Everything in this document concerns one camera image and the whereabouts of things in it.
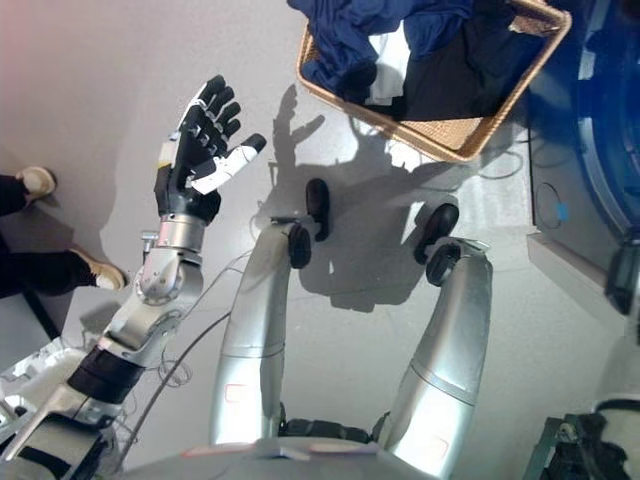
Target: clothes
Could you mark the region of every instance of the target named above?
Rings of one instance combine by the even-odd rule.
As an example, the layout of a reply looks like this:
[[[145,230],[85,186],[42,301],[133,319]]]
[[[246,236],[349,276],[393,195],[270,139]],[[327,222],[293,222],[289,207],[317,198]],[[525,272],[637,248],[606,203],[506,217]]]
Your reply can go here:
[[[378,54],[376,79],[371,84],[366,105],[391,106],[394,97],[401,97],[411,51],[404,34],[404,20],[398,30],[371,35],[369,43]]]
[[[318,57],[302,75],[343,99],[363,104],[376,78],[369,36],[394,32],[400,21],[412,58],[441,48],[471,16],[473,0],[287,0],[309,18]]]
[[[26,189],[14,177],[0,175],[0,215],[22,210]],[[0,298],[33,290],[62,295],[92,285],[89,266],[72,252],[0,253]]]
[[[0,298],[29,290],[63,295],[93,284],[89,266],[73,252],[0,253]]]
[[[413,121],[496,114],[544,40],[509,31],[515,13],[504,0],[476,0],[474,10],[446,47],[409,62],[404,96],[384,113]]]

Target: black robot glove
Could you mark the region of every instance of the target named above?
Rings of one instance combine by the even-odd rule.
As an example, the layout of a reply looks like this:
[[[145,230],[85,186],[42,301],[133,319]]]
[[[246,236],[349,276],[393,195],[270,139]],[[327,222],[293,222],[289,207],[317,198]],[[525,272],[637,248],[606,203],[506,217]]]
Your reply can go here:
[[[176,131],[162,146],[154,192],[158,214],[186,214],[210,224],[220,209],[216,189],[253,160],[266,145],[251,135],[228,150],[240,129],[240,105],[220,75],[205,83],[187,105]]]

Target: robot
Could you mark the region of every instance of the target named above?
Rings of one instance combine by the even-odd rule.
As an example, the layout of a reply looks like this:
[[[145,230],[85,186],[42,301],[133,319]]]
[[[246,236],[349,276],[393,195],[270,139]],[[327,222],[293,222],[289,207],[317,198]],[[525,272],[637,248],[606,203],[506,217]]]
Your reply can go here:
[[[0,477],[88,479],[109,450],[109,428],[142,372],[196,304],[199,256],[221,198],[217,188],[266,141],[240,128],[233,90],[217,76],[188,104],[162,146],[157,234],[127,302],[97,345],[59,383],[4,448]],[[114,475],[163,478],[448,478],[478,395],[489,336],[492,267],[480,242],[450,237],[457,208],[439,207],[415,251],[440,295],[397,397],[371,434],[322,421],[287,421],[280,402],[285,306],[291,269],[308,264],[330,234],[330,193],[307,185],[307,216],[276,217],[260,234],[238,289],[220,352],[211,444]]]

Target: wire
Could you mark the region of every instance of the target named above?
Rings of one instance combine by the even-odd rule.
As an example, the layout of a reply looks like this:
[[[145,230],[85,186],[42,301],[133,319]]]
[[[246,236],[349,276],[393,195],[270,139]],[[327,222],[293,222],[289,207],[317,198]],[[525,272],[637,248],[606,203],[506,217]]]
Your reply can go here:
[[[242,258],[246,257],[247,255],[249,255],[253,250],[247,250],[246,252],[242,253],[241,255],[237,256],[236,258],[234,258],[233,260],[231,260],[229,263],[227,263],[227,265],[220,271],[220,273],[218,273],[218,275],[216,275],[216,278],[213,279],[213,281],[209,284],[209,286],[207,287],[207,289],[204,291],[204,293],[202,295],[200,295],[200,297],[198,298],[198,301],[193,305],[193,307],[189,310],[189,312],[187,312],[187,314],[185,315],[185,318],[198,306],[198,303],[200,303],[200,300],[207,295],[207,293],[209,293],[209,290],[211,290],[211,288],[213,288],[213,286],[218,283],[218,280],[220,280],[220,278],[222,278],[222,275],[226,272],[236,272],[239,273],[240,275],[242,275],[244,273],[244,271],[242,270],[238,270],[237,268],[234,268],[234,265],[239,262]],[[166,346],[165,348],[162,350],[162,353],[160,354],[160,365],[158,365],[157,367],[154,368],[148,368],[146,371],[148,372],[153,372],[155,371],[158,374],[158,378],[160,379],[160,381],[163,381],[164,378],[168,375],[168,372],[171,370],[171,367],[173,367],[173,365],[175,365],[175,360],[173,359],[168,359],[166,357]],[[183,369],[183,373],[184,375],[173,375],[171,378],[171,382],[167,384],[167,386],[169,388],[180,388],[183,385],[186,385],[187,383],[189,383],[191,381],[191,378],[193,378],[193,370],[191,369],[191,367],[189,367],[189,365],[187,365],[186,363],[182,365],[182,369]]]
[[[198,300],[196,300],[196,302],[193,304],[193,306],[189,309],[189,311],[185,314],[184,318],[182,319],[183,321],[186,320],[186,318],[191,314],[191,312],[193,312],[196,307],[200,304],[200,302],[202,301],[202,299],[204,297],[207,296],[207,294],[209,293],[209,291],[211,291],[211,289],[214,287],[214,285],[216,283],[218,283],[218,280],[220,280],[220,278],[222,278],[222,275],[224,275],[228,270],[234,270],[234,271],[238,271],[234,268],[232,268],[238,261],[240,261],[242,258],[246,257],[247,255],[249,255],[251,252],[253,252],[253,249],[247,250],[246,252],[242,253],[241,255],[237,256],[236,258],[234,258],[233,260],[231,260],[221,271],[220,273],[218,273],[218,275],[216,275],[216,277],[213,279],[213,281],[207,286],[207,288],[205,289],[204,292],[202,292],[202,295],[200,295],[200,297],[198,297]],[[217,327],[218,325],[220,325],[220,323],[222,323],[225,319],[229,318],[231,316],[231,310],[229,310],[227,313],[225,313],[222,317],[220,317],[218,320],[216,320],[215,322],[213,322],[211,325],[209,325],[207,328],[205,328],[200,335],[198,335],[190,344],[189,346],[187,346],[187,348],[180,354],[180,356],[177,358],[177,360],[175,361],[174,365],[171,367],[171,369],[169,370],[169,372],[167,373],[167,375],[162,379],[162,382],[160,383],[160,385],[158,385],[158,388],[156,388],[156,391],[153,392],[153,395],[151,396],[151,399],[149,400],[149,402],[147,403],[147,405],[144,407],[144,410],[142,411],[142,414],[140,415],[140,418],[138,418],[138,421],[136,422],[136,424],[134,425],[134,427],[131,429],[131,435],[129,436],[129,438],[127,439],[127,442],[124,444],[124,446],[122,447],[122,454],[120,455],[120,459],[118,460],[118,462],[116,463],[116,467],[113,470],[113,473],[117,473],[118,470],[120,470],[120,468],[122,467],[122,464],[124,463],[124,459],[127,457],[129,450],[131,450],[131,447],[133,446],[134,443],[136,443],[137,441],[137,437],[138,437],[138,433],[140,432],[140,429],[142,428],[143,423],[145,422],[145,420],[147,419],[147,416],[149,415],[149,412],[151,411],[151,408],[153,408],[153,405],[156,403],[156,400],[158,399],[158,397],[160,396],[160,394],[162,393],[162,391],[164,390],[164,388],[167,386],[167,384],[169,383],[169,381],[173,378],[174,373],[176,372],[176,370],[178,369],[178,367],[180,366],[180,364],[182,363],[182,361],[186,358],[187,355],[189,355],[189,352],[191,352],[191,350],[193,350],[193,348],[211,331],[213,330],[215,327]]]
[[[164,378],[164,380],[162,381],[162,383],[158,386],[158,388],[156,388],[156,391],[153,392],[153,395],[151,396],[151,399],[149,400],[149,403],[147,403],[147,406],[144,408],[144,410],[142,411],[142,414],[140,415],[140,418],[138,419],[138,421],[136,422],[135,426],[131,429],[131,435],[129,436],[129,439],[127,440],[127,443],[124,444],[124,446],[122,447],[122,455],[120,455],[120,459],[118,460],[118,463],[114,469],[114,473],[117,472],[118,470],[120,470],[120,467],[122,467],[122,464],[124,462],[124,459],[126,458],[127,454],[129,453],[129,450],[131,449],[131,447],[133,446],[133,444],[135,443],[135,440],[138,436],[138,433],[140,432],[140,428],[142,428],[142,424],[145,422],[145,420],[147,419],[147,416],[149,415],[149,412],[151,411],[151,408],[153,408],[153,405],[156,403],[156,400],[158,400],[158,397],[160,396],[160,394],[162,393],[162,391],[164,390],[164,387],[166,387],[167,383],[169,383],[169,380],[171,379],[172,375],[175,373],[175,371],[178,369],[178,367],[180,366],[180,363],[182,363],[182,361],[186,358],[187,355],[189,355],[189,353],[191,352],[191,350],[193,350],[193,348],[211,331],[213,330],[215,327],[217,327],[218,325],[220,325],[224,320],[226,320],[227,318],[229,318],[231,316],[231,311],[228,311],[227,313],[225,313],[223,316],[221,316],[220,318],[218,318],[215,322],[213,322],[211,325],[209,325],[207,328],[205,328],[200,335],[198,335],[190,344],[189,346],[182,352],[182,354],[180,354],[180,356],[178,357],[178,359],[176,360],[175,365],[171,368],[171,370],[169,370],[169,373],[167,374],[167,376]]]

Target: silver metal arm segment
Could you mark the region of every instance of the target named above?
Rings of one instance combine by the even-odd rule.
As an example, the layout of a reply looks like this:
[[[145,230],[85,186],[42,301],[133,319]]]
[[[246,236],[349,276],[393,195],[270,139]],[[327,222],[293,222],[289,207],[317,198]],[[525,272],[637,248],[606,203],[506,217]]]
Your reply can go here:
[[[204,228],[202,221],[187,215],[162,218],[130,298],[98,345],[4,451],[2,461],[10,462],[4,466],[7,478],[23,478],[27,464],[61,480],[97,466],[105,448],[101,431],[119,415],[144,369],[157,363],[201,293],[198,253]]]
[[[480,388],[493,269],[478,242],[442,238],[429,250],[427,276],[442,290],[379,443],[440,479],[451,474]]]
[[[318,230],[310,217],[265,228],[242,275],[216,373],[213,445],[278,436],[291,248],[302,228]]]

